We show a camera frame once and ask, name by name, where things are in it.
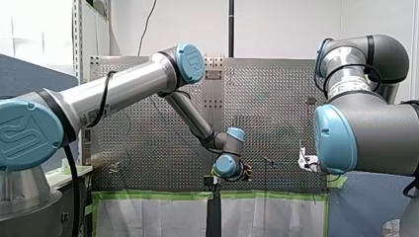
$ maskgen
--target robotic arm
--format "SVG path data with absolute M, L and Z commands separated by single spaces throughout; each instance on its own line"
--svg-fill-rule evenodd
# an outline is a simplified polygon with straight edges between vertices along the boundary
M 199 82 L 204 65 L 199 50 L 184 43 L 154 53 L 146 63 L 65 91 L 44 89 L 0 101 L 0 217 L 48 200 L 41 164 L 76 140 L 80 129 L 156 93 L 203 146 L 219 154 L 213 165 L 219 177 L 247 179 L 248 167 L 240 159 L 244 131 L 231 127 L 214 132 L 190 99 L 177 91 Z
M 330 40 L 318 55 L 316 74 L 326 79 L 328 96 L 315 112 L 321 169 L 416 176 L 418 106 L 392 104 L 409 68 L 401 43 L 386 36 Z

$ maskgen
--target white wall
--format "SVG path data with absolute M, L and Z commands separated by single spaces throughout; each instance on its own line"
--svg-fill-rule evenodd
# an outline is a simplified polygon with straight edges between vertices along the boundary
M 71 0 L 0 0 L 0 53 L 73 74 Z
M 416 66 L 414 53 L 415 0 L 343 0 L 340 38 L 383 34 L 398 39 L 406 48 L 410 68 Z M 411 73 L 401 83 L 396 102 L 413 98 Z
M 153 0 L 111 2 L 111 54 L 136 55 Z M 341 1 L 236 0 L 237 57 L 314 58 L 326 37 L 338 38 Z M 182 41 L 203 53 L 228 53 L 228 0 L 158 0 L 142 55 Z
M 339 0 L 239 0 L 236 57 L 315 58 L 325 38 L 339 37 Z
M 111 2 L 111 54 L 136 55 L 153 0 Z M 158 0 L 141 55 L 189 41 L 211 55 L 227 53 L 228 1 Z

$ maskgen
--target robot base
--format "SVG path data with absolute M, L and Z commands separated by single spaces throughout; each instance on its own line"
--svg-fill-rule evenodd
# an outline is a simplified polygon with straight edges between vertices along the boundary
M 0 216 L 0 236 L 61 236 L 63 221 L 62 193 L 55 191 L 44 206 L 25 212 Z

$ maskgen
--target small object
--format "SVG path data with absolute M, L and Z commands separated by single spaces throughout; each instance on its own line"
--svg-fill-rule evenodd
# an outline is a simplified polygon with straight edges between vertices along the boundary
M 67 222 L 68 221 L 68 212 L 62 212 L 61 214 L 61 223 Z
M 272 167 L 275 167 L 276 162 L 274 160 L 269 159 L 268 157 L 263 158 L 266 162 L 270 163 Z
M 305 101 L 306 104 L 313 106 L 317 103 L 317 100 L 314 97 L 307 97 L 307 100 Z
M 317 172 L 318 157 L 315 155 L 305 155 L 305 147 L 299 148 L 299 159 L 298 166 L 299 168 L 310 171 Z

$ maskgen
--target black cable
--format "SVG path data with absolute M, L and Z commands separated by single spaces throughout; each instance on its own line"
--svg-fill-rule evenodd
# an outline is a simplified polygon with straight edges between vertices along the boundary
M 188 98 L 189 98 L 189 100 L 192 100 L 192 98 L 191 98 L 191 94 L 189 94 L 189 93 L 188 93 L 188 92 L 186 92 L 186 91 L 175 90 L 175 91 L 173 91 L 173 92 L 179 92 L 179 93 L 182 93 L 182 94 L 184 94 L 186 97 L 188 97 Z
M 342 70 L 342 69 L 344 69 L 344 68 L 346 68 L 346 67 L 353 67 L 353 66 L 362 66 L 362 67 L 367 67 L 367 68 L 369 68 L 369 69 L 371 69 L 373 72 L 374 72 L 374 74 L 376 75 L 376 81 L 374 81 L 374 82 L 376 82 L 377 83 L 377 85 L 376 85 L 376 87 L 373 89 L 373 92 L 376 92 L 377 90 L 378 90 L 378 88 L 381 86 L 381 81 L 382 81 L 382 79 L 381 79 L 381 74 L 379 74 L 379 71 L 375 68 L 375 67 L 373 67 L 373 66 L 371 66 L 371 65 L 367 65 L 367 64 L 365 64 L 365 63 L 349 63 L 349 64 L 345 64 L 345 65 L 340 65 L 340 66 L 338 66 L 338 67 L 336 67 L 335 69 L 333 69 L 328 75 L 327 75 L 327 77 L 326 77 L 326 79 L 324 79 L 324 82 L 323 82 L 323 90 L 322 90 L 322 92 L 324 93 L 324 96 L 326 97 L 326 99 L 328 99 L 328 96 L 327 96 L 327 90 L 326 90 L 326 86 L 327 86 L 327 82 L 329 81 L 329 79 L 330 79 L 330 77 L 333 75 L 333 74 L 335 74 L 337 71 L 339 71 L 339 70 Z
M 419 182 L 419 177 L 415 177 L 415 179 L 409 184 L 407 185 L 404 190 L 403 190 L 403 194 L 405 197 L 407 198 L 416 198 L 415 195 L 410 195 L 409 192 L 415 188 L 415 186 L 418 184 Z
M 341 177 L 341 175 L 338 175 L 338 177 L 337 177 L 336 179 L 333 179 L 333 180 L 331 180 L 331 181 L 327 181 L 327 183 L 332 183 L 332 182 L 335 182 L 335 181 L 339 180 L 339 179 L 340 179 L 340 177 Z
M 71 183 L 73 185 L 73 231 L 72 236 L 78 237 L 79 234 L 79 225 L 80 225 L 80 187 L 79 187 L 79 179 L 77 175 L 77 168 L 76 163 L 74 162 L 73 153 L 71 152 L 71 148 L 69 145 L 65 145 L 64 147 L 65 156 L 68 160 L 68 165 L 70 166 L 71 172 Z
M 92 123 L 90 123 L 87 127 L 94 127 L 96 124 L 99 123 L 102 116 L 104 115 L 106 100 L 108 98 L 109 81 L 112 79 L 112 77 L 114 76 L 115 73 L 117 73 L 117 72 L 116 71 L 109 71 L 108 72 L 108 74 L 106 76 L 106 80 L 105 80 L 105 88 L 104 88 L 104 93 L 102 94 L 102 100 L 101 100 L 101 106 L 99 107 L 99 112 L 96 115 L 95 120 Z
M 157 0 L 154 0 L 153 7 L 151 8 L 150 13 L 148 13 L 147 20 L 145 21 L 145 28 L 144 28 L 144 32 L 142 33 L 141 39 L 139 40 L 139 47 L 138 47 L 138 54 L 137 54 L 137 56 L 139 56 L 139 54 L 141 53 L 142 40 L 144 39 L 145 34 L 147 33 L 147 29 L 148 29 L 148 21 L 150 20 L 150 17 L 151 17 L 151 15 L 152 15 L 152 14 L 153 14 L 153 12 L 154 12 L 154 8 L 156 7 L 156 3 L 157 3 Z
M 0 96 L 0 100 L 7 100 L 12 98 L 15 98 L 15 96 Z
M 317 73 L 320 72 L 320 59 L 321 59 L 321 53 L 323 52 L 323 48 L 324 46 L 332 41 L 332 38 L 326 38 L 324 39 L 321 44 L 320 44 L 320 48 L 317 50 L 317 57 L 315 59 L 315 66 L 314 66 L 314 73 L 313 73 L 313 80 L 314 80 L 314 85 L 315 87 L 320 90 L 321 92 L 323 92 L 323 90 L 321 89 L 320 85 L 317 82 Z

